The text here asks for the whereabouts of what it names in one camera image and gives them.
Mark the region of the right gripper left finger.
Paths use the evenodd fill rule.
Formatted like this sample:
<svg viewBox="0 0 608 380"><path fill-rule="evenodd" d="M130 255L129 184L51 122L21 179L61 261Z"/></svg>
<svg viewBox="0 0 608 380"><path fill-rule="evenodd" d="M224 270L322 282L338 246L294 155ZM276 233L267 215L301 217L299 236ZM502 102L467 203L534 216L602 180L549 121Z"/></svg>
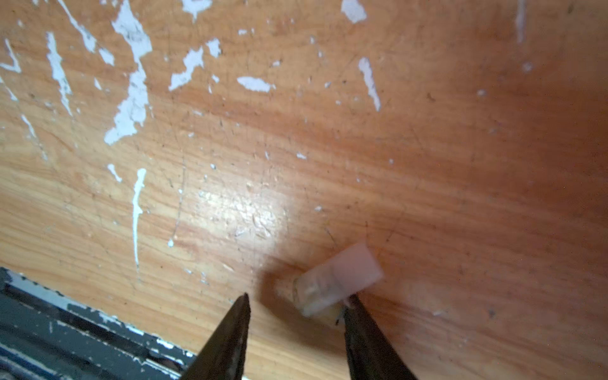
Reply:
<svg viewBox="0 0 608 380"><path fill-rule="evenodd" d="M241 380L250 318L250 298L244 293L234 302L180 379Z"/></svg>

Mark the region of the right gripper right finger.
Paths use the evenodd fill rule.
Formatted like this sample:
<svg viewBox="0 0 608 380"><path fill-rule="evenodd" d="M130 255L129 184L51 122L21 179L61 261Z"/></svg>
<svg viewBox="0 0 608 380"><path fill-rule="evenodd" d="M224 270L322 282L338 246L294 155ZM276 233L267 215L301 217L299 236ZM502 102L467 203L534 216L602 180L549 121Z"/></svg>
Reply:
<svg viewBox="0 0 608 380"><path fill-rule="evenodd" d="M344 319L351 379L416 380L356 294L348 298Z"/></svg>

